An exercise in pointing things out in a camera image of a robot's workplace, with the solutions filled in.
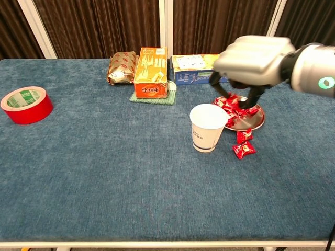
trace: snack box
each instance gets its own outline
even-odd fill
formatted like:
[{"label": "snack box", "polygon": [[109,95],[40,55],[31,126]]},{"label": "snack box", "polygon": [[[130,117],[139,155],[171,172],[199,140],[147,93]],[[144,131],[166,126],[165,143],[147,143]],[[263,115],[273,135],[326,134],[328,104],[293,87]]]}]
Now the snack box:
[{"label": "snack box", "polygon": [[134,77],[137,98],[166,98],[168,96],[167,63],[167,47],[141,48]]},{"label": "snack box", "polygon": [[[176,85],[207,84],[213,72],[213,63],[219,54],[173,55],[169,63],[169,79]],[[228,82],[222,77],[220,83]]]}]

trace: curtain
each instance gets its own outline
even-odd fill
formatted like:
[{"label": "curtain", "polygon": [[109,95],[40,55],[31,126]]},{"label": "curtain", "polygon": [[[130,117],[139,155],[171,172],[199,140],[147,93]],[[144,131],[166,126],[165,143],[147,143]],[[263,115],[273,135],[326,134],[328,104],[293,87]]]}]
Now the curtain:
[{"label": "curtain", "polygon": [[35,0],[59,58],[160,46],[158,0]]},{"label": "curtain", "polygon": [[175,0],[173,53],[220,53],[243,35],[265,35],[277,0]]},{"label": "curtain", "polygon": [[0,3],[0,60],[41,59],[44,55],[17,1]]},{"label": "curtain", "polygon": [[276,36],[289,37],[296,48],[311,42],[335,45],[335,1],[287,0]]}]

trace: paper cup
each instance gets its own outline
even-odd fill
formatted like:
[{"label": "paper cup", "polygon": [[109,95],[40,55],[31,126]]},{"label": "paper cup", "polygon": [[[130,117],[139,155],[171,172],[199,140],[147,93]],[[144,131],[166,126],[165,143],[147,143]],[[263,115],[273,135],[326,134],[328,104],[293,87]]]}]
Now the paper cup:
[{"label": "paper cup", "polygon": [[213,151],[229,115],[216,105],[201,104],[191,110],[189,118],[192,122],[193,147],[203,153]]}]

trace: red tape roll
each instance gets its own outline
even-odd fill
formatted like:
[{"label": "red tape roll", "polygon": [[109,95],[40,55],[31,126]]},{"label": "red tape roll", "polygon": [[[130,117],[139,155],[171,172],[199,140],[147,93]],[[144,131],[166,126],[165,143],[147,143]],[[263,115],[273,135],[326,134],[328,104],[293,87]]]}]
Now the red tape roll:
[{"label": "red tape roll", "polygon": [[31,124],[46,118],[53,109],[47,91],[38,86],[17,89],[1,100],[1,108],[16,124]]}]

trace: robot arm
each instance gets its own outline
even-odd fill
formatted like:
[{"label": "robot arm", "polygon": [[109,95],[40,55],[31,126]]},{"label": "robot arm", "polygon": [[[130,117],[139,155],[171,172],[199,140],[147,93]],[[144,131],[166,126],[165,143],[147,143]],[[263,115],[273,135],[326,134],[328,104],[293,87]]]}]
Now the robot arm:
[{"label": "robot arm", "polygon": [[229,94],[218,83],[222,76],[234,88],[251,90],[241,108],[254,106],[267,88],[289,81],[293,90],[335,97],[335,47],[308,44],[295,50],[289,38],[243,36],[229,45],[214,62],[211,85]]}]

